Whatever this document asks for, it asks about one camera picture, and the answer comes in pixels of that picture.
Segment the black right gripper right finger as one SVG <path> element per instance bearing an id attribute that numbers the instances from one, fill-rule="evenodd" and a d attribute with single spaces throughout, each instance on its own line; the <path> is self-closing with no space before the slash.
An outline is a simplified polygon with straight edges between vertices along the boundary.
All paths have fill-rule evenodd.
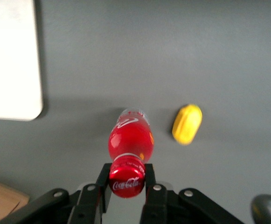
<path id="1" fill-rule="evenodd" d="M 167 189 L 156 182 L 152 164 L 146 164 L 146 200 L 142 209 L 140 224 L 167 223 Z"/>

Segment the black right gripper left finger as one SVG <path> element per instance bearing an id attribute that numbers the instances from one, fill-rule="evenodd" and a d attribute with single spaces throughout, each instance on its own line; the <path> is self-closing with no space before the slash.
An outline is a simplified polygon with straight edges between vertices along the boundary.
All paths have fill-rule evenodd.
<path id="1" fill-rule="evenodd" d="M 112 191 L 109 187 L 110 163 L 103 165 L 95 183 L 85 185 L 80 191 L 67 223 L 101 224 L 107 212 Z"/>

